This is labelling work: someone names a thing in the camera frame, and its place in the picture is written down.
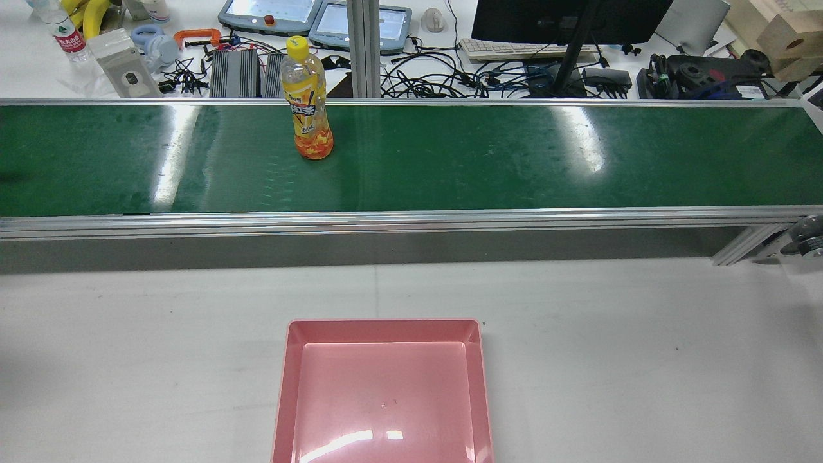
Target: monitor stand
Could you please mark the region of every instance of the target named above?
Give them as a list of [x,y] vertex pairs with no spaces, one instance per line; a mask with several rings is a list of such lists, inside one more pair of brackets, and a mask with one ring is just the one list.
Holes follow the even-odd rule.
[[[546,74],[551,76],[543,77],[543,76],[535,76],[530,77],[526,83],[528,84],[528,96],[526,98],[555,98],[558,95],[555,95],[551,92],[551,83],[557,79],[557,73],[560,71],[560,60],[559,59],[524,59],[523,60],[523,71],[524,72],[534,72],[535,68],[544,68],[546,69]],[[580,78],[580,71],[573,70],[569,79],[569,83],[566,86],[564,96],[568,98],[585,98],[587,95],[586,87],[583,85],[583,80]]]
[[574,68],[577,67],[580,49],[583,48],[586,40],[588,40],[592,34],[592,25],[594,24],[601,1],[602,0],[588,0],[586,2],[583,8],[583,14],[580,15],[574,25],[574,33],[569,42],[569,47],[566,49],[563,62],[560,63],[560,69],[557,71],[555,81],[549,90],[550,97],[576,97],[570,94],[573,91],[572,86],[575,83],[575,77],[572,77],[572,72],[575,70]]

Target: banana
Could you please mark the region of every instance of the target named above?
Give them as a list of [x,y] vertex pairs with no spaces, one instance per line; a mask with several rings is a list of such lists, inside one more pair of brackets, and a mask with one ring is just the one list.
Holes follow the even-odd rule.
[[83,26],[83,17],[86,14],[87,8],[88,3],[83,4],[77,9],[77,11],[75,11],[71,16],[69,16],[77,29],[80,29]]
[[83,35],[87,39],[100,35],[100,25],[109,5],[109,0],[89,0],[86,13],[83,15]]
[[66,10],[66,13],[73,14],[83,3],[88,2],[89,0],[60,0],[63,4],[63,9]]

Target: wooden block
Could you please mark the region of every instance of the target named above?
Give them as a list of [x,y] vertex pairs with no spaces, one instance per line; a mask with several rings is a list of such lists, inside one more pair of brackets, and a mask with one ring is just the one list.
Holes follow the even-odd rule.
[[823,53],[823,10],[778,14],[757,38],[757,44],[771,59]]
[[774,78],[781,82],[797,82],[809,77],[823,63],[823,56],[784,58],[771,61]]

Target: screen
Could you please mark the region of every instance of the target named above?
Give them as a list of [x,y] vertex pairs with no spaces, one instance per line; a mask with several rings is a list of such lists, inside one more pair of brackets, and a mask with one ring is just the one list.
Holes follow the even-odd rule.
[[226,10],[236,16],[272,15],[285,21],[307,22],[316,0],[234,0]]
[[[601,0],[586,44],[649,41],[672,0]],[[568,44],[586,2],[478,0],[472,38],[525,44]]]
[[[403,24],[406,22],[406,13],[394,10],[380,10],[380,38],[386,40],[400,40]],[[349,19],[344,5],[328,5],[317,32],[325,34],[349,35]]]

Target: water bottle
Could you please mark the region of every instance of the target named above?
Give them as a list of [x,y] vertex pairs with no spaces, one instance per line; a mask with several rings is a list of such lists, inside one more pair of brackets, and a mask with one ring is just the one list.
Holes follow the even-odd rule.
[[49,27],[52,36],[70,61],[86,61],[89,58],[86,41],[68,17],[60,0],[26,0],[26,2],[35,9],[40,20]]
[[146,9],[149,17],[156,24],[165,24],[166,22],[169,22],[171,13],[169,12],[169,6],[166,5],[165,0],[140,0],[140,3],[143,4],[143,7]]
[[286,42],[288,56],[280,66],[283,94],[295,123],[295,145],[303,157],[323,159],[332,152],[334,137],[326,116],[326,75],[309,53],[309,41],[294,36]]

